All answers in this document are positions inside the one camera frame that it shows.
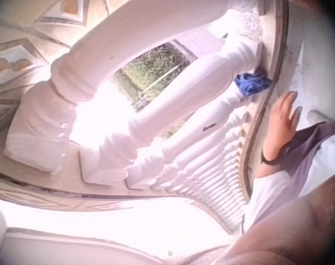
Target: hand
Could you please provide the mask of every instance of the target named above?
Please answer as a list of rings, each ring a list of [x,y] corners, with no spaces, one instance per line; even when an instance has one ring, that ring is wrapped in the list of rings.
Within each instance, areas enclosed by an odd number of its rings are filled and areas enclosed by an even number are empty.
[[[297,92],[286,92],[272,106],[268,132],[263,144],[263,155],[267,160],[277,159],[281,149],[295,136],[302,111],[302,107],[298,107],[290,117],[296,98]]]

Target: green foliage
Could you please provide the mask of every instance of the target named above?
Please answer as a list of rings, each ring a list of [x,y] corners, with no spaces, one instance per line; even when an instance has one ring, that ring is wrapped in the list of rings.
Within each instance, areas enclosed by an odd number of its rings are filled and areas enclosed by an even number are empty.
[[[188,65],[190,62],[172,44],[158,46],[117,71],[111,81],[116,84],[133,106],[142,103],[144,93],[145,104],[153,101]],[[173,135],[187,119],[164,132],[163,137]]]

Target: wall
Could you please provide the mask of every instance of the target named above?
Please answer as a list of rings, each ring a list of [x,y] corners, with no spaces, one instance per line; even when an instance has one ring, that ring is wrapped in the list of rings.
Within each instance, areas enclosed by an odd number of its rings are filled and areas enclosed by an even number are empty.
[[[6,234],[0,251],[0,264],[160,265],[162,261],[114,242],[17,231]]]

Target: black watch strap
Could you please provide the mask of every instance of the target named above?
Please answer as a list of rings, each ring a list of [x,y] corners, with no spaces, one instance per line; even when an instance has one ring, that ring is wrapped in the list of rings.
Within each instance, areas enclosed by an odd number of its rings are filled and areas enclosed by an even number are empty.
[[[267,165],[270,165],[270,166],[275,166],[277,165],[279,162],[280,162],[280,155],[278,158],[274,159],[274,160],[267,160],[265,157],[264,157],[264,154],[263,154],[263,149],[262,149],[262,153],[260,155],[260,162],[261,163],[264,163],[264,164],[267,164]]]

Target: white wall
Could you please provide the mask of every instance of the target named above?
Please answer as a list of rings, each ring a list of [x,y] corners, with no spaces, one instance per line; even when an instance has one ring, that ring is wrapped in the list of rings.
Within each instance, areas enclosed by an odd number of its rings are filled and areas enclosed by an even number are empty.
[[[94,241],[8,233],[0,251],[6,265],[161,265],[126,247]]]
[[[160,258],[186,255],[234,238],[207,213],[176,199],[147,202],[135,209],[64,212],[2,202],[9,227],[111,240]]]

